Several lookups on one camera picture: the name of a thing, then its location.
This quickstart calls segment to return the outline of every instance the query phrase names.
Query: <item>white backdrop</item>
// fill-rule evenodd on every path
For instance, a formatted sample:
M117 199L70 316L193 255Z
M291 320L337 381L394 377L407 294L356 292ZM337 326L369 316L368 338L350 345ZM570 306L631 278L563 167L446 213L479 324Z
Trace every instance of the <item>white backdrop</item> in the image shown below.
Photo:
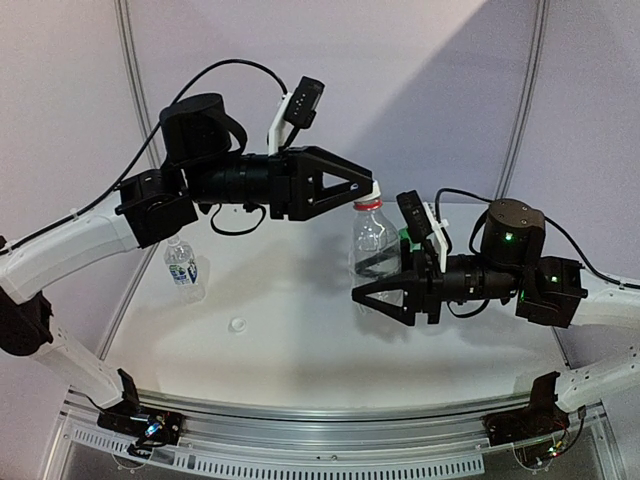
M152 115L196 72L227 57L262 62L293 90L326 84L317 144L371 168L387 198L418 188L493 195L515 121L535 2L281 0L131 2ZM265 151L279 90L247 67L209 74L192 93L221 92Z
M640 279L638 25L635 0L551 2L533 108L509 193L569 230L596 267ZM553 230L548 247L550 254L575 257ZM580 366L639 342L640 333L581 327L562 338ZM638 398L640 389L605 398L629 478L640 478Z
M17 238L93 200L141 140L112 2L2 2L0 44L0 234ZM87 347L139 258L114 257L45 290ZM0 478L38 478L67 387L0 351Z

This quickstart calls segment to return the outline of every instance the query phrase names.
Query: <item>white tabletop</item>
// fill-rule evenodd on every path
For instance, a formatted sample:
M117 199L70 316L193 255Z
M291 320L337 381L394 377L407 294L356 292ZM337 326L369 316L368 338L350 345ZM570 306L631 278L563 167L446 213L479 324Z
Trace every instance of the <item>white tabletop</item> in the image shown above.
M385 212L400 226L395 204ZM456 251L464 251L483 207L446 205ZM226 206L221 228L250 226L258 212ZM460 320L420 315L408 328L350 298L351 208L305 223L265 220L244 237L222 237L208 219L180 236L193 246L207 296L183 306L162 255L154 255L118 329L107 361L138 388L273 407L440 406L528 391L564 368L549 328L492 302ZM471 305L458 307L469 310ZM230 329L242 318L246 329Z

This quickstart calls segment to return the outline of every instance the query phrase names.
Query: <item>bottle neck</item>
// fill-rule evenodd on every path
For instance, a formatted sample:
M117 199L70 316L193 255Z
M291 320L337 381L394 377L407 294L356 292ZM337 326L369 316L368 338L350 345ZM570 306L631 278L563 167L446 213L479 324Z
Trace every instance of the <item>bottle neck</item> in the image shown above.
M382 207L382 199L380 197L368 202L355 202L353 204L353 208L358 212L370 212L372 210L378 210L380 207Z

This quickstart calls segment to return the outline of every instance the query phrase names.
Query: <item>bottle cap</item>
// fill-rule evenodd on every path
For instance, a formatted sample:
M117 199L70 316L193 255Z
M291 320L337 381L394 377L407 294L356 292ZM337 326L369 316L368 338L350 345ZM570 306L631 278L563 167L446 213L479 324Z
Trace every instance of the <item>bottle cap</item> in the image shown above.
M370 203L380 198L380 195L380 185L378 184L377 180L374 180L371 193L369 195L365 195L364 197L360 197L355 201L355 203Z

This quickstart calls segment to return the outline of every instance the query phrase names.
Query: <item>plastic bottle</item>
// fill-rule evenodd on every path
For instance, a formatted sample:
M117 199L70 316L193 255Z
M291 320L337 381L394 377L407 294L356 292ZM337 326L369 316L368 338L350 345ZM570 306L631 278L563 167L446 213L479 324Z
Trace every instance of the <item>plastic bottle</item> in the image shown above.
M400 273L400 237L393 223L382 213L380 186L373 183L373 191L359 198L353 205L353 241L349 255L353 286L357 287ZM400 304L400 291L372 295L383 302ZM370 309L360 308L362 313Z
M198 266L193 249L178 235L167 240L169 244L164 252L164 263L169 267L180 298L183 303L195 303L205 296L204 285L198 277Z

